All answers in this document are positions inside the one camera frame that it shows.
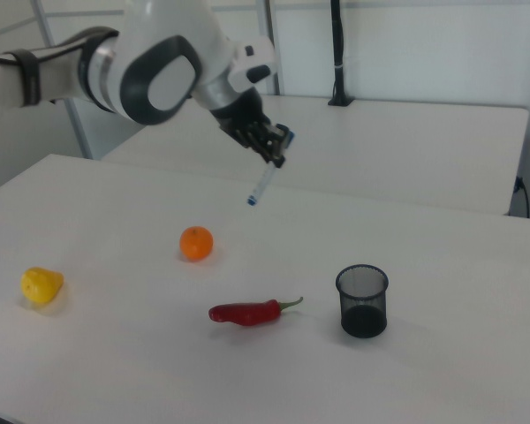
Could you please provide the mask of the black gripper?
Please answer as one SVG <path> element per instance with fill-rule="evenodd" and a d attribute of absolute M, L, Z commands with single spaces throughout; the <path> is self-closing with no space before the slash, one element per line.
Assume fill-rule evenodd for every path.
<path fill-rule="evenodd" d="M 256 90 L 247 90 L 230 105 L 210 113 L 220 129 L 242 147 L 251 148 L 275 168 L 283 166 L 284 151 L 290 145 L 290 129 L 285 125 L 269 125 Z"/>

